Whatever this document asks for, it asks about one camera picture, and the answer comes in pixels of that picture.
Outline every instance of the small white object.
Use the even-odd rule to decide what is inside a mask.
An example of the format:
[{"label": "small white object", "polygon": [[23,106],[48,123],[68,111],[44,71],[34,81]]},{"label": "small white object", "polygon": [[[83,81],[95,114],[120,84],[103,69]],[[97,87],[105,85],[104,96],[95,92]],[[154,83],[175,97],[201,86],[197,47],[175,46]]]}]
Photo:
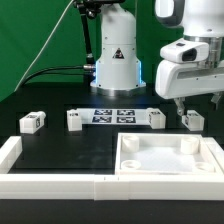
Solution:
[{"label": "small white object", "polygon": [[121,163],[122,170],[138,170],[141,168],[141,163],[137,160],[126,160]]},{"label": "small white object", "polygon": [[146,110],[146,119],[152,129],[165,129],[166,116],[159,109],[148,108]]},{"label": "small white object", "polygon": [[124,136],[122,139],[122,151],[124,152],[139,151],[139,137],[134,135]]},{"label": "small white object", "polygon": [[189,63],[183,61],[183,55],[191,50],[196,52],[195,59],[192,62],[206,60],[209,55],[209,45],[204,42],[187,41],[183,38],[163,47],[160,51],[162,58],[174,63]]},{"label": "small white object", "polygon": [[43,111],[31,112],[24,118],[19,120],[20,132],[34,134],[37,130],[44,126],[46,114]]},{"label": "small white object", "polygon": [[198,153],[199,139],[196,137],[184,137],[181,139],[180,151],[186,155]]},{"label": "small white object", "polygon": [[9,172],[21,152],[21,137],[10,137],[0,149],[0,174]]},{"label": "small white object", "polygon": [[198,162],[193,166],[193,172],[196,174],[214,173],[215,167],[210,163]]},{"label": "small white object", "polygon": [[182,123],[190,131],[203,131],[204,118],[195,110],[188,110],[187,115],[182,116]]},{"label": "small white object", "polygon": [[67,122],[69,131],[82,131],[82,119],[78,110],[67,111]]}]

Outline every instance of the black tabletop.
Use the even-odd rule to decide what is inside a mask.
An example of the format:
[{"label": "black tabletop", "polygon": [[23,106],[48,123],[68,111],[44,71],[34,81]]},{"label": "black tabletop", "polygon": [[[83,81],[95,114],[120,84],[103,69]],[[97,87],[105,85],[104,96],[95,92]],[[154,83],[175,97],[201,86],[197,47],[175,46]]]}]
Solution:
[{"label": "black tabletop", "polygon": [[[44,111],[45,126],[34,135],[23,134],[23,153],[10,173],[113,174],[119,132],[201,134],[224,146],[224,104],[214,111],[212,95],[186,99],[187,109],[205,118],[202,132],[190,132],[176,113],[173,100],[156,95],[152,86],[143,95],[107,97],[91,94],[81,84],[34,83],[0,103],[0,145],[20,136],[19,119]],[[83,125],[68,132],[66,111],[75,108],[159,108],[166,115],[166,129],[149,126]],[[224,202],[205,201],[0,201],[2,223],[223,223]]]}]

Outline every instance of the triangle warning sticker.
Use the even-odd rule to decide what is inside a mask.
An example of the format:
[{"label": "triangle warning sticker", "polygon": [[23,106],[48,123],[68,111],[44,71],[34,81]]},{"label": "triangle warning sticker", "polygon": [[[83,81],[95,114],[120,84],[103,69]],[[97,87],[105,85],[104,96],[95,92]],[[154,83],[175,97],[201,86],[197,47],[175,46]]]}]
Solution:
[{"label": "triangle warning sticker", "polygon": [[124,59],[124,55],[120,48],[117,49],[115,55],[113,56],[114,59]]}]

